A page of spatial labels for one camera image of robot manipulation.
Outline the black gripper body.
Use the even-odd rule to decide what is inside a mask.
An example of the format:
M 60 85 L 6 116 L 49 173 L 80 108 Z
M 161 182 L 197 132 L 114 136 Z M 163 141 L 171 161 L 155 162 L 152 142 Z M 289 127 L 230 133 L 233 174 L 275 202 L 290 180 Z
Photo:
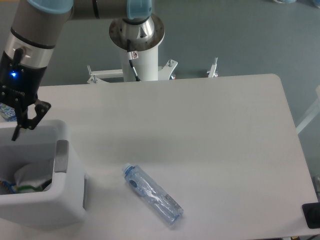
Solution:
M 33 105 L 46 69 L 14 64 L 4 52 L 0 60 L 0 102 L 12 108 L 16 107 L 16 100 L 22 108 Z

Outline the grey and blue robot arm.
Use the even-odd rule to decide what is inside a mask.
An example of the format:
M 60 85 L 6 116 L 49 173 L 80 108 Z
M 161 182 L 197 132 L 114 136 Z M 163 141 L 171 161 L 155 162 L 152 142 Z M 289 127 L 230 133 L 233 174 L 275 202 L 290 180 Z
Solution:
M 34 130 L 51 108 L 38 89 L 68 20 L 146 20 L 150 0 L 21 0 L 0 60 L 0 102 L 14 109 L 16 141 L 21 129 Z

